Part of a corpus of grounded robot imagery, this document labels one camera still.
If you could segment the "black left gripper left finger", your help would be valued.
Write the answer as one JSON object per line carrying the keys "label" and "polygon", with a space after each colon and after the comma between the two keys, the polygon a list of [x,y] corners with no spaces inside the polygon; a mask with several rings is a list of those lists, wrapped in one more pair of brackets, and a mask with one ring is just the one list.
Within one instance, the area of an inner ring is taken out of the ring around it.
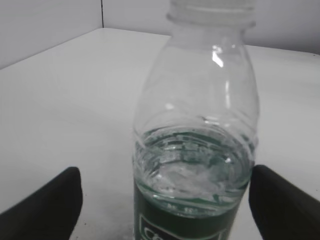
{"label": "black left gripper left finger", "polygon": [[68,240],[83,205],[81,173],[68,167],[0,215],[2,240]]}

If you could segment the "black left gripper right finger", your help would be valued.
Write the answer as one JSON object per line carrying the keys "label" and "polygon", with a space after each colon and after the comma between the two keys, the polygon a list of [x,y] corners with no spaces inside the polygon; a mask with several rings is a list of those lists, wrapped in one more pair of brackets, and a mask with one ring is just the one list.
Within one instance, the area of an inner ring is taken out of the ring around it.
{"label": "black left gripper right finger", "polygon": [[265,165],[252,170],[249,207],[264,240],[318,240],[320,202]]}

